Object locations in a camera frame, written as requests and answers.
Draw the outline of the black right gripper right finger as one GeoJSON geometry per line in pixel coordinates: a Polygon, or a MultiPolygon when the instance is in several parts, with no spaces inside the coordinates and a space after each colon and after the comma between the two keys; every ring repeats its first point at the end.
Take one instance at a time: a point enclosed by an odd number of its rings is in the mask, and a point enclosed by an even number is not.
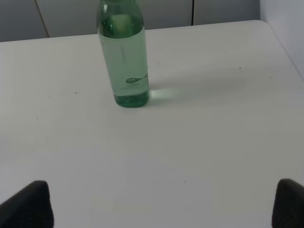
{"type": "Polygon", "coordinates": [[[273,228],[304,227],[304,187],[292,179],[277,185],[272,213],[273,228]]]}

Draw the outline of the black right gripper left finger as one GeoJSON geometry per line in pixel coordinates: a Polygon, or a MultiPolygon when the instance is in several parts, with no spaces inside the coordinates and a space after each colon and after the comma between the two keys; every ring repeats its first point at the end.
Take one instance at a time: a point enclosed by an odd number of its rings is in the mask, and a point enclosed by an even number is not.
{"type": "Polygon", "coordinates": [[[53,228],[48,183],[36,180],[0,205],[2,228],[53,228]]]}

